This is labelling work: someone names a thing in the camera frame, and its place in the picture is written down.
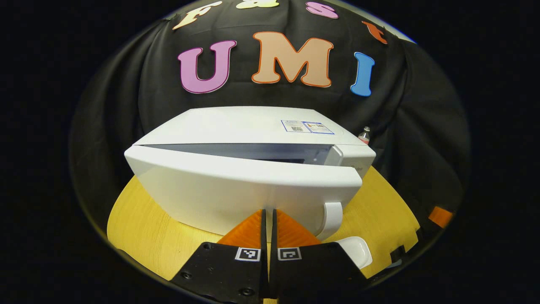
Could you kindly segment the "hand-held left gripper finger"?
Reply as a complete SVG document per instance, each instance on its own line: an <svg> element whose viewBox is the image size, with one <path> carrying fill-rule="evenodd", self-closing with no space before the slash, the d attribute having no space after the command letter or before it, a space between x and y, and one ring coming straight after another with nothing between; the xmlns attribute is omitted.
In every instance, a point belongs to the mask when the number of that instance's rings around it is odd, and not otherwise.
<svg viewBox="0 0 540 304"><path fill-rule="evenodd" d="M217 242L203 242L171 282L220 304L262 304L268 293L266 212L258 210Z"/></svg>
<svg viewBox="0 0 540 304"><path fill-rule="evenodd" d="M270 294L278 302L354 302L369 281L337 242L273 210Z"/></svg>

